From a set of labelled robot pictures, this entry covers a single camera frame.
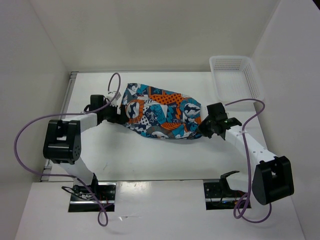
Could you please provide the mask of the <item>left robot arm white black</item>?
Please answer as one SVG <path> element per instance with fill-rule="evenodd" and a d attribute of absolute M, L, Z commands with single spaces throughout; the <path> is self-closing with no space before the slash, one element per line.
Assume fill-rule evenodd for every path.
<path fill-rule="evenodd" d="M 107 96 L 93 94 L 80 115 L 48 122 L 43 156 L 74 176 L 74 187 L 65 191 L 83 200 L 96 199 L 101 189 L 97 176 L 81 158 L 81 134 L 103 121 L 115 124 L 127 122 L 125 107 L 117 105 L 120 96 L 116 92 L 109 92 Z"/>

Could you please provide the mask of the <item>colourful patterned shorts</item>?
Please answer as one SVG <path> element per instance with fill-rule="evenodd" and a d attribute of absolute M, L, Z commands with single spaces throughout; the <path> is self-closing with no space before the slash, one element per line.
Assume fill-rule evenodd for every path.
<path fill-rule="evenodd" d="M 129 83 L 121 100 L 124 127 L 145 138 L 196 140 L 202 135 L 201 104 L 194 98 L 140 83 Z"/>

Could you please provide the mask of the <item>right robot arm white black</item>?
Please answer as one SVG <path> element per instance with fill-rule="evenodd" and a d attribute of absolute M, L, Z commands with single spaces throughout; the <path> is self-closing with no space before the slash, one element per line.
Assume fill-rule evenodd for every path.
<path fill-rule="evenodd" d="M 207 117 L 197 132 L 211 138 L 220 136 L 247 159 L 247 174 L 238 170 L 220 176 L 219 191 L 230 197 L 236 191 L 253 193 L 261 205 L 267 205 L 294 194 L 291 162 L 286 156 L 277 156 L 264 148 L 235 117 L 228 117 L 221 102 L 207 106 Z"/>

